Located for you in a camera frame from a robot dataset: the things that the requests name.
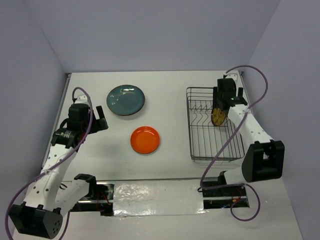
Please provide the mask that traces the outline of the small yellow brown plate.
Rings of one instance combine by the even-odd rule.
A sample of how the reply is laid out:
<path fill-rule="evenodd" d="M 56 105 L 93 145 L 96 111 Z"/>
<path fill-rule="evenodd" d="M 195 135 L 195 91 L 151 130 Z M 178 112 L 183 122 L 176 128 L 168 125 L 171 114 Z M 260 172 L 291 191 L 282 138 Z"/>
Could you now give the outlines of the small yellow brown plate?
<path fill-rule="evenodd" d="M 225 112 L 223 110 L 221 110 L 220 108 L 213 108 L 211 111 L 211 122 L 215 127 L 219 127 L 221 126 L 225 120 L 226 120 L 227 116 L 225 114 Z"/>

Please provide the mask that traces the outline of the dark teal glazed plate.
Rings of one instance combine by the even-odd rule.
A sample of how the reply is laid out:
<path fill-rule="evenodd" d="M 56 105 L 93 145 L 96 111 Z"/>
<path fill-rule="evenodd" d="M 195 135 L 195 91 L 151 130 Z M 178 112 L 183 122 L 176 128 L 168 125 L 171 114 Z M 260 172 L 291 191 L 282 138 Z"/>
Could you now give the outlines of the dark teal glazed plate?
<path fill-rule="evenodd" d="M 109 110 L 118 116 L 130 116 L 145 105 L 145 94 L 134 85 L 123 84 L 113 88 L 106 97 Z"/>

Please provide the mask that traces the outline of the orange plate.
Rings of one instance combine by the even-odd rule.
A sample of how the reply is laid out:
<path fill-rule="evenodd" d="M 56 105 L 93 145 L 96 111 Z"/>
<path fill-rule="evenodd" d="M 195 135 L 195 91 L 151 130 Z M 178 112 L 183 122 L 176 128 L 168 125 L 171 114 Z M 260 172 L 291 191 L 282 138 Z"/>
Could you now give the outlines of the orange plate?
<path fill-rule="evenodd" d="M 132 149 L 139 154 L 151 154 L 160 145 L 160 135 L 150 126 L 141 126 L 131 134 L 130 144 Z"/>

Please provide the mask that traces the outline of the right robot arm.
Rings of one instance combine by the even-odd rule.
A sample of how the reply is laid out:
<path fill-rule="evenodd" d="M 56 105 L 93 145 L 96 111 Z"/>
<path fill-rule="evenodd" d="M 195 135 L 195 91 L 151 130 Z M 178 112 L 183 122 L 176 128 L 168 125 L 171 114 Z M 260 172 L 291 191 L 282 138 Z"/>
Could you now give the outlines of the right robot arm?
<path fill-rule="evenodd" d="M 220 78 L 213 88 L 211 122 L 221 126 L 229 119 L 248 147 L 241 167 L 228 170 L 217 184 L 218 192 L 228 196 L 235 184 L 279 179 L 283 174 L 285 145 L 267 134 L 249 109 L 243 97 L 243 88 L 237 87 L 232 78 Z"/>

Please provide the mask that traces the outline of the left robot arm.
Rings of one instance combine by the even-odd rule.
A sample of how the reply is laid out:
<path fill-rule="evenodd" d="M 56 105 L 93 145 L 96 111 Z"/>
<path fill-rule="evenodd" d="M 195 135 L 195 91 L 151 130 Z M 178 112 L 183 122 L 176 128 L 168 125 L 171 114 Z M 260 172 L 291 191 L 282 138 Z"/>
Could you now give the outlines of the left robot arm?
<path fill-rule="evenodd" d="M 54 239 L 60 232 L 64 217 L 81 198 L 93 199 L 98 194 L 96 177 L 79 173 L 64 189 L 62 181 L 80 145 L 87 135 L 108 128 L 101 106 L 95 117 L 87 95 L 73 99 L 68 117 L 53 133 L 47 160 L 40 177 L 28 186 L 29 192 L 20 204 L 12 204 L 8 216 L 15 229 L 24 235 Z"/>

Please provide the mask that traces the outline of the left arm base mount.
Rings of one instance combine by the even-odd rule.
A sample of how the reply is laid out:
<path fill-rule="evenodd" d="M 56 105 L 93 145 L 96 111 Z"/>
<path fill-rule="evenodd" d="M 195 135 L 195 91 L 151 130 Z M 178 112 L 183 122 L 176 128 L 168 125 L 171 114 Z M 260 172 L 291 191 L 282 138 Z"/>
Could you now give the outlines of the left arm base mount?
<path fill-rule="evenodd" d="M 112 217 L 114 189 L 115 182 L 98 181 L 93 193 L 78 200 L 70 212 L 94 212 L 99 213 L 100 216 Z"/>

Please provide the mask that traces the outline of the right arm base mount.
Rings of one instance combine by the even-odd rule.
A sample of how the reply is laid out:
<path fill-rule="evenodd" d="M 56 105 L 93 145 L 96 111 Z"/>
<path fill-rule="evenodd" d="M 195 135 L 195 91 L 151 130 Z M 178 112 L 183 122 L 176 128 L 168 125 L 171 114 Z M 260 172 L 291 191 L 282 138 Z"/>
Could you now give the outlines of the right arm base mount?
<path fill-rule="evenodd" d="M 235 208 L 248 208 L 247 192 L 244 186 L 229 186 L 217 189 L 197 189 L 202 194 L 203 208 L 229 209 L 233 203 Z"/>

